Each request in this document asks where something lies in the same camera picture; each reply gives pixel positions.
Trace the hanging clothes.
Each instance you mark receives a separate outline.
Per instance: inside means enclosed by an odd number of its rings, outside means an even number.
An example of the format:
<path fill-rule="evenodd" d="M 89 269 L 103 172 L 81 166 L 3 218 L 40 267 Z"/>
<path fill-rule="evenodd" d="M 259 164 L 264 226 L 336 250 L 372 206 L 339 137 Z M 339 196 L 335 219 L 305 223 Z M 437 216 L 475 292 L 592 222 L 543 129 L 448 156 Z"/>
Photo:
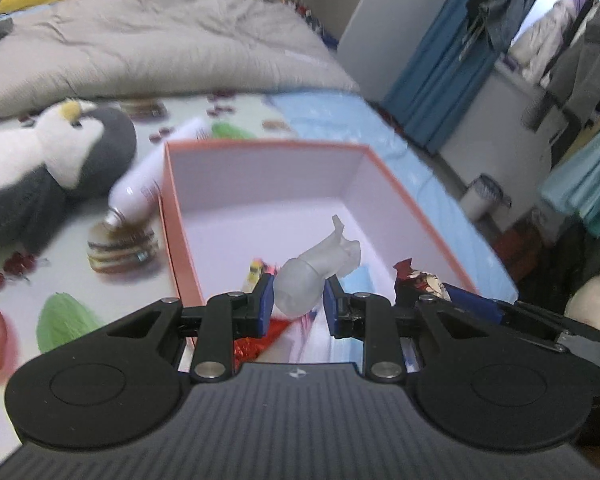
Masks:
<path fill-rule="evenodd" d="M 522 123 L 547 136 L 556 168 L 600 112 L 600 2 L 557 0 L 519 35 L 508 56 L 524 80 L 543 88 Z"/>

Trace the red foil tea packet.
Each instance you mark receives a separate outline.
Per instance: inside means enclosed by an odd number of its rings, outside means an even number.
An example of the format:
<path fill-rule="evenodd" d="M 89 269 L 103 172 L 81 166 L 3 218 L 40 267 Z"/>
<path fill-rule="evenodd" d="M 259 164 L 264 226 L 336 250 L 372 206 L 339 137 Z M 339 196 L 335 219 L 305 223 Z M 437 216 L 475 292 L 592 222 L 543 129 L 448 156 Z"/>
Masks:
<path fill-rule="evenodd" d="M 244 363 L 254 362 L 277 341 L 290 324 L 290 321 L 272 318 L 268 332 L 262 338 L 245 337 L 235 340 L 233 344 L 234 370 L 239 370 Z"/>

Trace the white trash bin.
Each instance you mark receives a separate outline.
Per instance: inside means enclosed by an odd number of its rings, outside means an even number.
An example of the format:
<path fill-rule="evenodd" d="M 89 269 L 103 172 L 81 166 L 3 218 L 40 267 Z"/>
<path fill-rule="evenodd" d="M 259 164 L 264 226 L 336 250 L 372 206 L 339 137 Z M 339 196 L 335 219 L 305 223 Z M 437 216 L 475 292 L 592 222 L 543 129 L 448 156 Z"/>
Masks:
<path fill-rule="evenodd" d="M 460 209 L 471 222 L 480 220 L 499 206 L 509 209 L 512 199 L 488 174 L 476 177 L 460 199 Z"/>

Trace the blue curtain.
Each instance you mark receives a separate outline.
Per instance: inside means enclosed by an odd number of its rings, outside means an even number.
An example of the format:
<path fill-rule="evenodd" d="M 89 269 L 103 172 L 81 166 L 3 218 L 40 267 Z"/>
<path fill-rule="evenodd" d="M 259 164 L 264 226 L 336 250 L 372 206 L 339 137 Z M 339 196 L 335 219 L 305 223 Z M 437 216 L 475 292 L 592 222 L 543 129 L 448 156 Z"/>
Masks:
<path fill-rule="evenodd" d="M 434 154 L 508 50 L 535 0 L 445 0 L 382 106 Z"/>

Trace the grey duvet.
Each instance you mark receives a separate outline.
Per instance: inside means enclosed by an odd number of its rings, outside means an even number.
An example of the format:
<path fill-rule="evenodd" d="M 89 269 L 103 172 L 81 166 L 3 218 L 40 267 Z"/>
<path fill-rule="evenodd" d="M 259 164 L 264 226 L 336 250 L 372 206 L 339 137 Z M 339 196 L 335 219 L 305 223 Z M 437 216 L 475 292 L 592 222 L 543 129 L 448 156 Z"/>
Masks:
<path fill-rule="evenodd" d="M 281 2 L 64 0 L 0 40 L 0 119 L 67 98 L 294 89 L 358 84 Z"/>

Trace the grey white penguin plush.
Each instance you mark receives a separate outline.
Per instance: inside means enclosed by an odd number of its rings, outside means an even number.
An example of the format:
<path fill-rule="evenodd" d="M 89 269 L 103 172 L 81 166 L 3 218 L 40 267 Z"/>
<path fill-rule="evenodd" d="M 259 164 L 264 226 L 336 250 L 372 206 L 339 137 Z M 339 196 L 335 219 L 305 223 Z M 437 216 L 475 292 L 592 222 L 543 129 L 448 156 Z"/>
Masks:
<path fill-rule="evenodd" d="M 136 147 L 127 114 L 80 100 L 46 108 L 30 127 L 0 130 L 0 247 L 44 249 L 68 205 L 107 195 Z"/>

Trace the colourful feathered bird toy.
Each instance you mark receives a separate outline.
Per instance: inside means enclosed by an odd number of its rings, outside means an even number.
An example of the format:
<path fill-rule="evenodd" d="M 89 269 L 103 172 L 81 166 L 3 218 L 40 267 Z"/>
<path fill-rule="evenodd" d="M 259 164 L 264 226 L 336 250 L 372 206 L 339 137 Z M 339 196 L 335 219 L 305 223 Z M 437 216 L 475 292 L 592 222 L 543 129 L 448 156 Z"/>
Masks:
<path fill-rule="evenodd" d="M 243 292 L 252 292 L 258 284 L 262 274 L 268 273 L 270 266 L 262 259 L 253 259 L 249 266 L 249 271 L 242 284 Z"/>

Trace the red brown snack packet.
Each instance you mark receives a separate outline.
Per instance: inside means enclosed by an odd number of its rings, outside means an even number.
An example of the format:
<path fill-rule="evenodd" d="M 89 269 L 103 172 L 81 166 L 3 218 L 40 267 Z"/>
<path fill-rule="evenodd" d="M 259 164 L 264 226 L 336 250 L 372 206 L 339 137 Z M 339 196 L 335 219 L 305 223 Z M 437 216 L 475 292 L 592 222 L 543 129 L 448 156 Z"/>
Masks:
<path fill-rule="evenodd" d="M 396 270 L 394 291 L 397 306 L 412 306 L 422 296 L 451 300 L 449 291 L 440 278 L 432 273 L 414 269 L 411 258 L 399 261 L 393 269 Z"/>

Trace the white wardrobe cabinet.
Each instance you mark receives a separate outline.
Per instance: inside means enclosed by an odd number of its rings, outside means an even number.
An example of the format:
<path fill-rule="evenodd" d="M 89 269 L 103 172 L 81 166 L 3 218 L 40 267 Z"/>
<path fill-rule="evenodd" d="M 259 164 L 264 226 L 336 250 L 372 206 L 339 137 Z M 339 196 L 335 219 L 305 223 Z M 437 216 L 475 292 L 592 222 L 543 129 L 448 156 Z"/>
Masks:
<path fill-rule="evenodd" d="M 445 0 L 300 0 L 339 40 L 336 60 L 362 95 L 381 101 Z"/>

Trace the white spray bottle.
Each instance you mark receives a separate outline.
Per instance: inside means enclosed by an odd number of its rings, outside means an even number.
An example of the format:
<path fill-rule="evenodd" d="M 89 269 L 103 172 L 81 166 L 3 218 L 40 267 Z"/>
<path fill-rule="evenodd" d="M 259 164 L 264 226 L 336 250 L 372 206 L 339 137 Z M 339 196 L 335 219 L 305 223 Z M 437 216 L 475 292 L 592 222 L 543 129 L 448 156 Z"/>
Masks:
<path fill-rule="evenodd" d="M 104 223 L 110 230 L 135 226 L 149 219 L 154 212 L 164 177 L 166 148 L 184 140 L 206 140 L 211 136 L 211 124 L 201 116 L 183 122 L 140 162 L 127 171 L 111 188 Z"/>

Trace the blue surgical face mask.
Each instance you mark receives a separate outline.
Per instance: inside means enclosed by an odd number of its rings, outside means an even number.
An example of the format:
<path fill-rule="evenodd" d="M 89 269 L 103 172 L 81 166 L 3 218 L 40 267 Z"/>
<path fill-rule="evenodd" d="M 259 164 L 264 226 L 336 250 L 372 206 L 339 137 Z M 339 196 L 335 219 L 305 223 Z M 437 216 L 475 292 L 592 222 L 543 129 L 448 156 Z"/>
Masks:
<path fill-rule="evenodd" d="M 357 269 L 339 279 L 342 290 L 347 294 L 356 292 L 375 292 L 375 286 L 370 276 L 370 270 L 365 264 L 361 264 Z"/>

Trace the orange cardboard box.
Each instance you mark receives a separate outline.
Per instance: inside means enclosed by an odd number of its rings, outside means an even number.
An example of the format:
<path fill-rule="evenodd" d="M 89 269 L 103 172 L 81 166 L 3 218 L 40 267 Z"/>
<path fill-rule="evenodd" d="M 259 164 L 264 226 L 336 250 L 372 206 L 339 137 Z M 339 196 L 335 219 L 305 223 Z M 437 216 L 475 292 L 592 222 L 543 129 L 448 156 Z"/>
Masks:
<path fill-rule="evenodd" d="M 392 299 L 394 265 L 474 292 L 471 278 L 394 173 L 363 145 L 178 141 L 164 150 L 161 218 L 178 296 L 196 307 L 244 284 L 257 258 L 282 266 L 334 229 L 361 245 L 374 289 Z"/>

